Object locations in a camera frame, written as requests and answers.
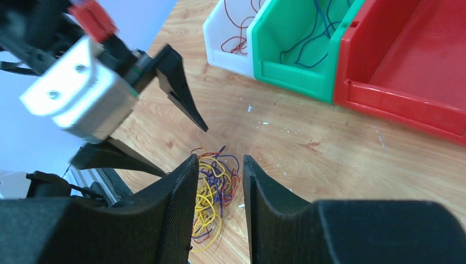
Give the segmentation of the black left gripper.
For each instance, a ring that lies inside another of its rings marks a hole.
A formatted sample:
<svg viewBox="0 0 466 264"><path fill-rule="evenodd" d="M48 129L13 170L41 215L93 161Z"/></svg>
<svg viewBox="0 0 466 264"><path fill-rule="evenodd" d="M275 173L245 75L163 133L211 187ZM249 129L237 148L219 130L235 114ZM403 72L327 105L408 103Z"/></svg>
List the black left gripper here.
<svg viewBox="0 0 466 264"><path fill-rule="evenodd" d="M97 1L1 1L1 51L19 59L2 61L1 70L41 76L89 36L103 46L97 59L143 91L157 77L156 61L141 50L129 50L116 31Z"/></svg>

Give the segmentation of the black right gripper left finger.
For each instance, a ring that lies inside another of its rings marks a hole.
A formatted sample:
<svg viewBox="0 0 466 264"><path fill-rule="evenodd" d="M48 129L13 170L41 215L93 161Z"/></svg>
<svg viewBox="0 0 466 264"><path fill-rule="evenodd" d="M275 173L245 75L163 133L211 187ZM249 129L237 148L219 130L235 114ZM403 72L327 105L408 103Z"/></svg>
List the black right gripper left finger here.
<svg viewBox="0 0 466 264"><path fill-rule="evenodd" d="M187 263L198 158L110 207L78 196L1 201L1 263Z"/></svg>

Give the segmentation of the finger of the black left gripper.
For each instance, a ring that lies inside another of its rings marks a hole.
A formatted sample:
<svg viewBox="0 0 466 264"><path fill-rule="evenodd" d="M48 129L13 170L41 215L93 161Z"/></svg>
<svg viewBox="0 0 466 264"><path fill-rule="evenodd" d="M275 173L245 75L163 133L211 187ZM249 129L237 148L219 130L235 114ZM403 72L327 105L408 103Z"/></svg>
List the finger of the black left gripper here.
<svg viewBox="0 0 466 264"><path fill-rule="evenodd" d="M154 60L159 86L168 99L200 129L208 131L208 125L199 113L188 86L181 54L166 44Z"/></svg>
<svg viewBox="0 0 466 264"><path fill-rule="evenodd" d="M121 140L109 137L99 144L86 143L70 160L77 169L113 168L146 172L158 177L167 173Z"/></svg>

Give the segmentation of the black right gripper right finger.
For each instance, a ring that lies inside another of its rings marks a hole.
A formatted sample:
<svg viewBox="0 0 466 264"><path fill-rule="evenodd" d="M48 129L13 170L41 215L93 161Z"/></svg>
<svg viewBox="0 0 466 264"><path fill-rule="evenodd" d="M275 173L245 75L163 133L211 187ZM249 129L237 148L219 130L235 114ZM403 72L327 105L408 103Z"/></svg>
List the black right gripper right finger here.
<svg viewBox="0 0 466 264"><path fill-rule="evenodd" d="M465 231L420 200L306 201L243 158L251 263L465 263Z"/></svg>

